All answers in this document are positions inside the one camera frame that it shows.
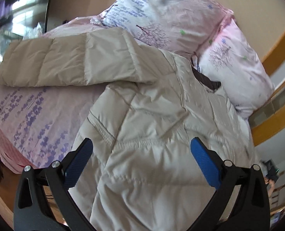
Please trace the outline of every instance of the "pink bedsheet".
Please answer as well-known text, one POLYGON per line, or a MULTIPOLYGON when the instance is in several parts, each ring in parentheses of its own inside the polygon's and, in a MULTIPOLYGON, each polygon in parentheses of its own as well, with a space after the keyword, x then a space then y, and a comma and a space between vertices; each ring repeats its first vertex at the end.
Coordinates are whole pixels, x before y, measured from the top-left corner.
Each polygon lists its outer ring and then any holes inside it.
POLYGON ((14 173, 62 160, 105 84, 85 87, 0 86, 0 156, 14 173))

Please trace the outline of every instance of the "blue gripper pad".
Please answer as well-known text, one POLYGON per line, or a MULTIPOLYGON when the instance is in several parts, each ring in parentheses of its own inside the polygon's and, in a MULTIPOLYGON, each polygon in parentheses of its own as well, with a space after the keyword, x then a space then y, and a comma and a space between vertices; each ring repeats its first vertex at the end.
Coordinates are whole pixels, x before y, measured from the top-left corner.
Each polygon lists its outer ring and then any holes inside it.
POLYGON ((66 189, 74 187, 83 172, 87 162, 89 161, 93 153, 93 143, 90 139, 85 139, 79 148, 74 151, 77 152, 74 159, 67 167, 64 175, 63 186, 66 189))
POLYGON ((208 154, 208 149, 198 137, 191 141, 191 153, 198 163, 210 186, 219 189, 221 185, 221 171, 217 168, 208 154))

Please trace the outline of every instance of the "wooden floor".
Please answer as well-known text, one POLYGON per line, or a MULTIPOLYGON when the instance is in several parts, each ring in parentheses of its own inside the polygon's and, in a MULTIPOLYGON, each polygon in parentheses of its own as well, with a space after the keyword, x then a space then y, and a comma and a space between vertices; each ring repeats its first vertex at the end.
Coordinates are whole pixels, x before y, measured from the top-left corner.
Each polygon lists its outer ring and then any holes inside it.
MULTIPOLYGON (((0 181, 0 215, 9 224, 9 226, 13 228, 14 201, 20 175, 14 174, 3 164, 1 171, 3 172, 3 179, 0 181)), ((46 195, 52 194, 49 187, 44 187, 44 190, 46 195)), ((64 223, 63 216, 59 211, 56 202, 53 199, 48 199, 48 203, 56 220, 60 223, 64 223)))

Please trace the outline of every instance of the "beige wall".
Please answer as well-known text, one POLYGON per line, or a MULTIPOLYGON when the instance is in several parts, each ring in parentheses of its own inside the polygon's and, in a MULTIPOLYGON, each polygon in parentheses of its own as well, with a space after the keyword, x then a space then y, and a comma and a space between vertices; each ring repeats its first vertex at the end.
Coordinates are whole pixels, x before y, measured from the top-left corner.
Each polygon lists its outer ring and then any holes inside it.
MULTIPOLYGON (((115 0, 51 0, 51 27, 78 16, 96 15, 115 0)), ((217 0, 235 12, 238 25, 260 59, 285 31, 284 0, 217 0)))
POLYGON ((262 60, 285 31, 284 0, 217 0, 234 11, 238 26, 262 60))

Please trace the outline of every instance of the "person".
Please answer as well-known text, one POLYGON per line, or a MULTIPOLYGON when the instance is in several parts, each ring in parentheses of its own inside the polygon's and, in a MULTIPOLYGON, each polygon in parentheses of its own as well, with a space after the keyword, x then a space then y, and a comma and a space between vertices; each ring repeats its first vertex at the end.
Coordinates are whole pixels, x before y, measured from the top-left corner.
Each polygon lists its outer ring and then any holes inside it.
POLYGON ((270 185, 270 189, 268 190, 268 197, 270 198, 274 189, 275 189, 275 182, 273 180, 268 179, 267 177, 264 177, 265 184, 270 185))

